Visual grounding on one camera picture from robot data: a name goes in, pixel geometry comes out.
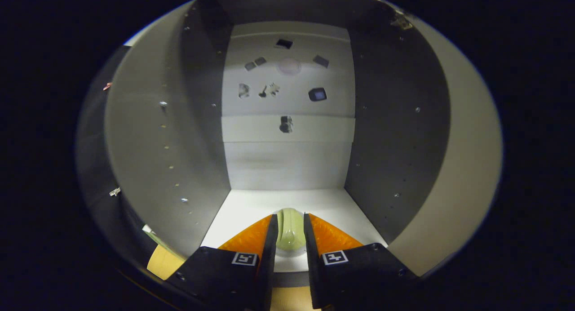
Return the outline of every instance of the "screw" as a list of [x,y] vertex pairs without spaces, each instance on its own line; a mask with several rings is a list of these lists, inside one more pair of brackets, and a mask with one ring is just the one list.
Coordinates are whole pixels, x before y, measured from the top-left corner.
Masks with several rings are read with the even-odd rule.
[[186,278],[180,272],[176,272],[176,277],[178,278],[178,280],[181,280],[182,282],[186,281]]

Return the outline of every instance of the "white back wall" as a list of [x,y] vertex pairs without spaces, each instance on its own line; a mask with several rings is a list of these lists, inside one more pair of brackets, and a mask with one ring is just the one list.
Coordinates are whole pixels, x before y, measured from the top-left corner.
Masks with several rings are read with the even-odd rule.
[[[279,39],[293,44],[278,48]],[[329,61],[327,67],[314,62],[318,55]],[[265,63],[256,61],[261,57]],[[286,58],[299,73],[279,70]],[[253,68],[246,69],[247,63]],[[240,97],[240,84],[249,87],[248,96]],[[272,88],[279,88],[276,94],[269,93]],[[310,100],[308,93],[315,88],[323,88],[327,99]],[[279,128],[282,116],[291,118],[289,133]],[[355,72],[347,30],[309,22],[234,27],[222,82],[222,137],[232,189],[343,188],[354,116]]]
[[[280,39],[293,41],[290,49],[275,48]],[[320,55],[327,68],[314,63]],[[248,71],[246,63],[264,57],[267,63]],[[301,63],[295,76],[279,73],[277,63],[293,58]],[[250,96],[239,98],[238,87],[250,86]],[[266,84],[275,83],[275,98],[260,98]],[[311,102],[308,92],[325,88],[327,100]],[[355,73],[349,34],[343,28],[310,22],[256,22],[234,27],[226,54],[222,82],[222,116],[234,115],[355,116]]]

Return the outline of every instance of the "white floor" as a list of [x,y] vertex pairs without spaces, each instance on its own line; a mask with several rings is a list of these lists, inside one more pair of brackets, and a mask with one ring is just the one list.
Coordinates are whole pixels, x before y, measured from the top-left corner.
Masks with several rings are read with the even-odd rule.
[[[332,223],[362,244],[387,243],[343,189],[261,191],[232,190],[203,239],[202,246],[217,248],[259,219],[285,207],[312,213]],[[306,254],[275,256],[275,272],[308,270]]]

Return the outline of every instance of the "dark gray panel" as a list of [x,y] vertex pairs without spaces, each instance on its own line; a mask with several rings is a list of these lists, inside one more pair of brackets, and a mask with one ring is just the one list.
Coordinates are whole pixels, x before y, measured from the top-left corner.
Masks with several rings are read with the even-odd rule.
[[203,27],[189,6],[167,14],[121,63],[106,107],[107,148],[123,195],[184,256],[199,247],[230,191],[221,138],[230,29]]
[[117,182],[108,161],[103,132],[107,92],[102,88],[111,81],[129,50],[128,46],[119,48],[88,89],[76,131],[76,171],[84,202],[108,243],[125,260],[145,267],[156,245],[141,231],[139,217],[131,213],[121,194],[109,195]]
[[402,31],[377,20],[379,12],[349,29],[357,101],[345,189],[390,244],[437,178],[450,102],[443,70],[425,38],[415,28]]

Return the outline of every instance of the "small metal clip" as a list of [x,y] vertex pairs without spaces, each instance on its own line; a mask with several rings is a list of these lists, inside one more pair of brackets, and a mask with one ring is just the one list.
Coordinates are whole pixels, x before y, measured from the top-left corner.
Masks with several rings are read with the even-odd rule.
[[118,193],[121,192],[120,188],[116,188],[115,190],[113,190],[112,192],[110,192],[110,196],[118,196]]

